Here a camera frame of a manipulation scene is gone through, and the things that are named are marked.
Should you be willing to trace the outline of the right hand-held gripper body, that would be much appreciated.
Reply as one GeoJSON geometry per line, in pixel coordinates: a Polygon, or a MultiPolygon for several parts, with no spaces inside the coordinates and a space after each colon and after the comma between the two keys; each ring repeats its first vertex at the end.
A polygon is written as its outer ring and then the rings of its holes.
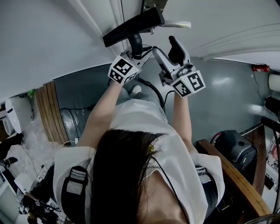
{"type": "Polygon", "coordinates": [[[181,98],[191,96],[206,87],[200,71],[192,63],[188,63],[171,73],[162,70],[159,77],[162,86],[171,86],[181,98]]]}

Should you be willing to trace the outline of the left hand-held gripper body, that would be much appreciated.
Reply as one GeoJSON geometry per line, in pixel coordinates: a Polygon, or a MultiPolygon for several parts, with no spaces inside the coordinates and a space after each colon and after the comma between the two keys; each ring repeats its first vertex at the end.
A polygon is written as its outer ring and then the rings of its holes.
{"type": "Polygon", "coordinates": [[[126,84],[133,80],[141,72],[140,60],[118,55],[111,64],[108,77],[119,84],[126,84]]]}

